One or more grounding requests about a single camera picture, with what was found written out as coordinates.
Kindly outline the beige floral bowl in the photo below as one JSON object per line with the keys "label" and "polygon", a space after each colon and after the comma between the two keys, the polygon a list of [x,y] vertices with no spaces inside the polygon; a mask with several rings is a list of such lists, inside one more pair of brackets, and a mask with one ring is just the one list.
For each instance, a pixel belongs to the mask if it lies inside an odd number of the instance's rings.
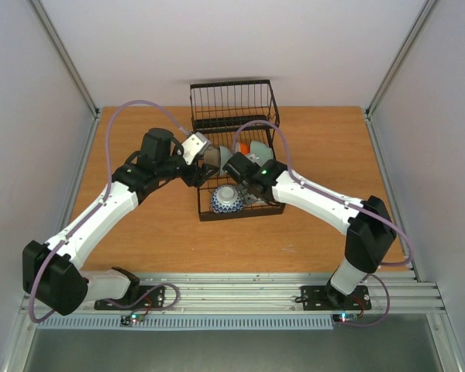
{"label": "beige floral bowl", "polygon": [[220,172],[221,166],[221,153],[219,148],[211,148],[207,150],[204,154],[204,163],[216,168],[215,173],[212,174],[212,177],[217,177]]}

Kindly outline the green patterned bowl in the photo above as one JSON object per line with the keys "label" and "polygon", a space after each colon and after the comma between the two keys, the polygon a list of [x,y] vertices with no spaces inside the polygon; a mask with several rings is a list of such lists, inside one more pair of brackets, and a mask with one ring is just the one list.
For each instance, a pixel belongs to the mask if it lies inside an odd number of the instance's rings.
{"label": "green patterned bowl", "polygon": [[229,159],[233,156],[228,147],[220,146],[219,147],[219,156],[220,156],[220,165],[223,167]]}

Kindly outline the plain mint green bowl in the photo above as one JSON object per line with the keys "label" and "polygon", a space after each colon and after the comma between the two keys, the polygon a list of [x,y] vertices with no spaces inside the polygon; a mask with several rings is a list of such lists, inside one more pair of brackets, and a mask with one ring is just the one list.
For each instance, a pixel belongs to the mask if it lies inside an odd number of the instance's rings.
{"label": "plain mint green bowl", "polygon": [[268,160],[274,158],[274,151],[265,143],[252,141],[250,143],[250,152],[255,156],[259,165],[265,164]]}

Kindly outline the orange bowl white inside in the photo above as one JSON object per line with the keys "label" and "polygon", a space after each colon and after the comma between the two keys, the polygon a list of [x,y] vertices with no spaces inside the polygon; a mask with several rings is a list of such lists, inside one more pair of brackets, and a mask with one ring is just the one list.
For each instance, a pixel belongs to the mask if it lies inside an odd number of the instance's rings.
{"label": "orange bowl white inside", "polygon": [[250,147],[245,143],[237,142],[234,145],[234,153],[241,153],[246,156],[250,153]]}

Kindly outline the red white patterned bowl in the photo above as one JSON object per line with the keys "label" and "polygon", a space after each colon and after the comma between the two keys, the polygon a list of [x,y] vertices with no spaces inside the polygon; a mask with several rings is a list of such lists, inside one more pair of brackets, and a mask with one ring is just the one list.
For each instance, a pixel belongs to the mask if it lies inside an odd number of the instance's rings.
{"label": "red white patterned bowl", "polygon": [[224,184],[214,190],[211,197],[211,208],[217,214],[241,212],[243,199],[233,185]]}

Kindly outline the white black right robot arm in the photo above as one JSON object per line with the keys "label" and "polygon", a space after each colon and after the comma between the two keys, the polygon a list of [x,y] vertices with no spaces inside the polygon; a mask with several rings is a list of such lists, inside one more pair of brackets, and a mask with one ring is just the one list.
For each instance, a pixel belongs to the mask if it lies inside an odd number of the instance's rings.
{"label": "white black right robot arm", "polygon": [[396,239],[387,208],[375,196],[361,200],[341,195],[304,179],[277,160],[260,166],[241,153],[235,153],[222,169],[254,197],[301,209],[346,237],[343,261],[322,293],[331,309],[342,309],[353,300],[357,285],[376,272]]}

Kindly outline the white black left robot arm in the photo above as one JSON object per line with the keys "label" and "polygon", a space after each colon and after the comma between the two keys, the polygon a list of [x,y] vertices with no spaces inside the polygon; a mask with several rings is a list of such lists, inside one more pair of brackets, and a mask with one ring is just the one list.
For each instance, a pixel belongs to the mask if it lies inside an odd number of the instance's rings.
{"label": "white black left robot arm", "polygon": [[22,252],[22,285],[31,301],[39,300],[60,315],[87,301],[113,301],[119,308],[140,302],[140,279],[114,267],[97,275],[81,268],[103,237],[153,192],[180,178],[202,186],[218,168],[200,160],[210,141],[201,133],[179,142],[167,129],[150,129],[139,150],[109,176],[108,184],[70,225],[45,243],[31,241]]}

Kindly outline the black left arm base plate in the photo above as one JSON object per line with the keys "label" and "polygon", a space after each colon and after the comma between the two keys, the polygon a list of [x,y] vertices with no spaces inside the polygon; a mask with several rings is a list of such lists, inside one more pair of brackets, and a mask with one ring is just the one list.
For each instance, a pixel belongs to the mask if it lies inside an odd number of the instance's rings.
{"label": "black left arm base plate", "polygon": [[97,300],[94,309],[97,311],[136,310],[141,308],[163,308],[166,289],[163,286],[139,286],[134,296],[116,300]]}

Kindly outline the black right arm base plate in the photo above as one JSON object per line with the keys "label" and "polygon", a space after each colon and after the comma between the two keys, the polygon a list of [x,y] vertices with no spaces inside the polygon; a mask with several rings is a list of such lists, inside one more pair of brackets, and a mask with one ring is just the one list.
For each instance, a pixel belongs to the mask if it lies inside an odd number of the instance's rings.
{"label": "black right arm base plate", "polygon": [[358,285],[349,295],[329,290],[325,285],[305,285],[295,299],[305,311],[356,311],[371,310],[372,304],[367,286]]}

